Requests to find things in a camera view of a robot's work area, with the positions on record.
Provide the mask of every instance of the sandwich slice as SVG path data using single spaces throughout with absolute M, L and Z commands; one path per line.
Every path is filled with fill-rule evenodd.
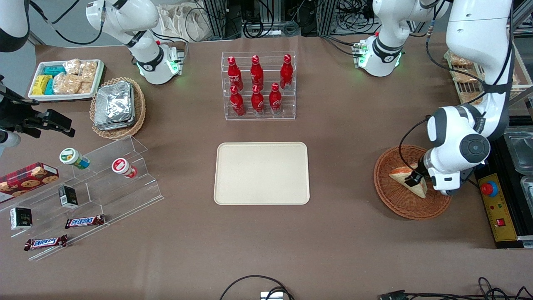
M 413 167 L 413 169 L 416 168 L 416 164 L 412 164 L 411 167 Z M 427 193 L 427 185 L 426 185 L 426 180 L 423 178 L 419 184 L 413 186 L 413 187 L 410 187 L 408 186 L 406 183 L 405 183 L 405 179 L 411 175 L 411 168 L 409 168 L 408 166 L 405 166 L 405 167 L 399 167 L 399 168 L 395 168 L 395 169 L 392 169 L 392 171 L 389 173 L 389 177 L 396 180 L 397 182 L 399 182 L 401 185 L 403 185 L 404 187 L 406 187 L 408 190 L 410 190 L 411 192 L 413 192 L 415 195 L 419 196 L 420 198 L 426 198 L 426 193 Z

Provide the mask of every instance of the clear acrylic rack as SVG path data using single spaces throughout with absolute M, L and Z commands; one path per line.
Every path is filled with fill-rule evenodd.
M 268 102 L 272 83 L 279 83 L 280 70 L 283 65 L 283 56 L 290 54 L 293 64 L 293 84 L 290 90 L 280 90 L 282 94 L 281 113 L 273 115 L 270 111 Z M 264 110 L 262 116 L 255 116 L 252 110 L 252 78 L 250 69 L 252 67 L 252 56 L 259 56 L 261 67 L 264 72 L 264 88 L 262 91 L 264 97 Z M 239 66 L 244 83 L 244 89 L 240 92 L 246 107 L 246 114 L 238 116 L 231 107 L 230 101 L 230 80 L 228 78 L 228 57 L 235 57 L 237 66 Z M 224 116 L 226 120 L 232 121 L 253 121 L 253 120 L 294 120 L 296 119 L 296 52 L 294 51 L 272 51 L 272 52 L 222 52 L 221 70 L 222 70 L 222 97 L 224 98 Z
M 128 136 L 85 154 L 91 160 L 87 169 L 79 170 L 71 165 L 58 167 L 59 180 L 37 188 L 24 196 L 11 199 L 0 207 L 0 218 L 9 219 L 14 207 L 31 209 L 33 226 L 28 230 L 12 230 L 13 240 L 20 250 L 28 239 L 57 238 L 67 234 L 65 248 L 50 247 L 28 252 L 29 260 L 40 260 L 61 249 L 124 219 L 149 205 L 162 200 L 156 179 L 148 173 L 141 153 L 147 151 L 138 140 Z M 138 170 L 133 179 L 125 178 L 111 170 L 111 163 L 124 157 Z M 78 207 L 60 205 L 59 187 L 70 186 L 76 190 Z M 65 229 L 67 218 L 91 217 L 104 214 L 106 223 Z

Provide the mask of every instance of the brown table surface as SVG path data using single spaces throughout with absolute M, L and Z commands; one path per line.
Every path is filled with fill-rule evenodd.
M 297 299 L 374 299 L 388 291 L 476 293 L 479 276 L 516 293 L 533 289 L 533 251 L 494 249 L 479 191 L 466 184 L 440 217 L 401 218 L 374 189 L 381 153 L 439 106 L 458 103 L 447 71 L 433 65 L 425 39 L 410 38 L 388 77 L 354 69 L 352 59 L 319 38 L 267 38 L 195 43 L 183 76 L 146 82 L 123 46 L 37 46 L 37 62 L 101 59 L 106 79 L 135 79 L 147 117 L 135 136 L 148 147 L 149 171 L 164 200 L 39 262 L 2 239 L 0 298 L 218 299 L 234 279 L 264 274 Z M 297 49 L 295 121 L 227 122 L 222 51 Z M 446 50 L 435 34 L 434 57 Z M 59 164 L 66 147 L 89 152 L 110 142 L 91 129 L 89 102 L 43 104 L 72 119 L 76 137 L 43 131 L 22 137 L 0 159 L 8 173 L 41 161 Z M 216 149 L 223 142 L 302 141 L 309 152 L 311 199 L 303 206 L 219 206 L 213 201 Z M 407 143 L 430 147 L 425 129 Z M 251 279 L 228 299 L 258 299 L 272 288 Z

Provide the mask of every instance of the red cookie box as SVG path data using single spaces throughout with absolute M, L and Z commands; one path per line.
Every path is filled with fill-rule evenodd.
M 41 162 L 0 177 L 0 203 L 59 179 L 56 168 Z

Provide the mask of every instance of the wicker basket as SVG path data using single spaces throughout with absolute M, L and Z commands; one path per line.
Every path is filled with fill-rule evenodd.
M 104 85 L 112 85 L 119 81 L 126 81 L 133 85 L 133 100 L 135 101 L 135 116 L 137 118 L 136 123 L 132 127 L 127 128 L 119 128 L 119 129 L 113 129 L 109 131 L 100 130 L 96 126 L 93 126 L 93 131 L 96 132 L 99 136 L 103 138 L 108 139 L 121 139 L 125 136 L 134 135 L 136 134 L 142 127 L 142 124 L 144 123 L 144 117 L 146 116 L 146 101 L 144 100 L 144 94 L 141 91 L 141 88 L 139 85 L 130 78 L 113 78 L 109 81 L 106 81 L 102 84 Z M 94 110 L 95 110 L 95 103 L 96 103 L 96 95 L 93 96 L 93 99 L 91 100 L 91 110 L 89 111 L 89 117 L 91 118 L 91 121 L 94 123 Z
M 403 158 L 408 163 L 416 163 L 425 152 L 426 149 L 418 146 L 402 146 Z M 405 164 L 400 159 L 398 147 L 385 151 L 376 162 L 374 185 L 385 205 L 396 214 L 412 220 L 430 219 L 443 213 L 450 204 L 450 196 L 435 191 L 428 183 L 426 198 L 422 199 L 389 177 L 392 169 L 403 165 Z

